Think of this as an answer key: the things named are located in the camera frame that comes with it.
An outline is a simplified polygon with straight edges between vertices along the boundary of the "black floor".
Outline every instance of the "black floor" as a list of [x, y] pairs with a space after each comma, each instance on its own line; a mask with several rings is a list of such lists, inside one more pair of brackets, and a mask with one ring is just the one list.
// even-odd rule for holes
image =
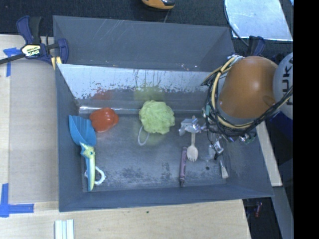
[[[289, 0], [280, 2], [293, 36], [294, 8]], [[223, 0], [176, 0], [175, 8], [169, 12], [151, 10], [140, 0], [0, 0], [0, 34], [17, 34], [16, 21], [25, 15], [43, 17], [39, 29], [41, 36], [53, 36], [53, 15], [229, 26]], [[246, 53], [247, 47], [241, 41], [234, 38], [233, 44], [236, 53]], [[292, 51], [292, 42], [266, 40], [262, 55], [273, 59], [278, 54], [286, 56]], [[293, 157], [292, 140], [274, 122], [267, 121], [267, 128], [280, 166]], [[293, 211], [293, 181], [284, 186]], [[258, 218], [255, 216], [257, 202], [262, 202]], [[270, 198], [244, 200], [244, 204], [252, 239], [281, 239]]]

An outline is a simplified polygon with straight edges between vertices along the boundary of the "red tomato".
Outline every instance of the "red tomato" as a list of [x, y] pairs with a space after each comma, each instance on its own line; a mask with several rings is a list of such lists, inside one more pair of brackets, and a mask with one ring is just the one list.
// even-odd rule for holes
[[119, 122], [119, 116], [112, 108], [106, 107], [92, 112], [90, 120], [94, 130], [101, 133], [114, 127]]

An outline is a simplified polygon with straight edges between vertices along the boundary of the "beige table surface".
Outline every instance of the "beige table surface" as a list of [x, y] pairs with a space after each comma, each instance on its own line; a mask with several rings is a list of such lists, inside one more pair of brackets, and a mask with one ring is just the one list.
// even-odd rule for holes
[[[0, 59], [6, 57], [3, 49], [20, 48], [23, 45], [21, 36], [0, 35]], [[14, 61], [11, 66], [12, 76], [6, 77], [6, 65], [0, 65], [0, 186], [9, 183], [10, 204], [35, 205], [32, 214], [11, 214], [9, 218], [0, 218], [0, 238], [54, 238], [54, 222], [68, 219], [74, 220], [76, 239], [251, 238], [242, 200], [60, 213], [57, 199], [57, 153], [54, 147], [56, 118], [52, 117], [56, 112], [52, 109], [52, 106], [55, 106], [54, 95], [49, 97], [50, 102], [48, 99], [44, 103], [32, 99], [32, 93], [39, 98], [39, 95], [47, 95], [47, 89], [52, 88], [53, 69], [43, 62], [26, 59]], [[18, 77], [18, 73], [20, 77], [24, 74], [22, 79], [25, 79], [20, 79], [21, 86], [14, 88], [15, 95], [21, 95], [18, 96], [19, 100], [22, 99], [21, 102], [16, 101], [16, 96], [10, 95], [11, 81], [12, 84], [19, 83], [17, 78], [13, 78]], [[45, 76], [39, 79], [39, 73], [44, 73]], [[41, 124], [41, 120], [45, 121], [46, 118], [39, 118], [39, 114], [30, 114], [32, 107], [41, 109], [46, 116], [52, 117], [49, 125]], [[12, 118], [10, 109], [15, 116], [20, 112], [21, 118]], [[24, 121], [27, 119], [38, 121], [32, 130]], [[16, 147], [17, 139], [10, 141], [12, 135], [17, 138], [16, 132], [12, 131], [17, 130], [18, 125], [21, 125], [21, 132], [25, 131], [20, 143], [21, 148]], [[259, 125], [257, 131], [272, 185], [281, 186], [265, 124]], [[33, 142], [35, 137], [40, 138], [40, 142]]]

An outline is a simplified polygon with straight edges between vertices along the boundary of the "black cable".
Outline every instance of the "black cable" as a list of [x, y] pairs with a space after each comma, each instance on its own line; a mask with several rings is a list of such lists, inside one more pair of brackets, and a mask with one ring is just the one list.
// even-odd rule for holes
[[249, 46], [248, 43], [246, 43], [241, 37], [240, 35], [234, 30], [233, 26], [230, 24], [230, 21], [229, 21], [229, 17], [228, 17], [228, 14], [227, 14], [227, 10], [226, 10], [226, 0], [224, 0], [224, 15], [226, 17], [226, 20], [231, 28], [231, 30], [235, 33], [235, 35], [238, 37], [239, 40], [242, 41], [242, 43], [244, 43], [247, 47]]
[[[269, 117], [274, 115], [274, 112], [284, 103], [287, 101], [287, 99], [293, 94], [293, 86], [291, 86], [288, 91], [283, 95], [283, 97], [277, 102], [275, 103], [273, 106], [269, 107], [263, 114], [261, 114], [258, 118], [256, 118], [255, 120], [253, 120], [251, 122], [250, 125], [248, 125], [245, 128], [232, 128], [232, 127], [227, 127], [225, 125], [223, 125], [222, 123], [220, 123], [219, 119], [222, 119], [224, 122], [230, 124], [233, 127], [236, 127], [237, 125], [229, 122], [226, 118], [224, 118], [223, 116], [221, 116], [220, 112], [218, 111], [217, 108], [214, 108], [212, 102], [211, 102], [211, 96], [212, 94], [216, 95], [217, 94], [217, 89], [218, 86], [216, 87], [216, 92], [212, 93], [212, 86], [213, 83], [215, 82], [216, 79], [216, 75], [218, 74], [219, 71], [215, 72], [210, 79], [210, 82], [207, 83], [208, 85], [208, 91], [207, 91], [207, 104], [210, 107], [210, 112], [208, 115], [206, 115], [205, 121], [206, 121], [206, 127], [207, 130], [209, 130], [212, 133], [219, 133], [219, 134], [223, 134], [226, 137], [238, 137], [238, 136], [242, 136], [244, 134], [249, 133], [251, 130], [253, 130], [257, 125], [259, 125], [262, 121], [268, 119]], [[217, 129], [218, 131], [213, 130], [210, 126], [209, 126], [209, 121], [208, 119], [211, 119], [212, 121], [214, 121], [216, 123]]]

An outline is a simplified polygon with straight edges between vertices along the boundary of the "clamp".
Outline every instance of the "clamp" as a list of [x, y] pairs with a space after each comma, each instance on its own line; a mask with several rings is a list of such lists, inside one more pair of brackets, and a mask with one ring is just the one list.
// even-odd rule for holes
[[55, 57], [50, 54], [51, 49], [59, 48], [59, 61], [66, 63], [69, 57], [69, 49], [67, 40], [60, 38], [57, 43], [48, 45], [48, 40], [46, 39], [46, 45], [41, 43], [41, 38], [39, 36], [39, 24], [42, 17], [30, 17], [24, 16], [20, 18], [17, 23], [17, 29], [19, 34], [24, 38], [25, 45], [20, 48], [20, 54], [10, 56], [0, 60], [0, 65], [8, 63], [20, 58], [26, 59], [38, 59], [40, 61], [46, 62], [50, 65], [55, 66]]

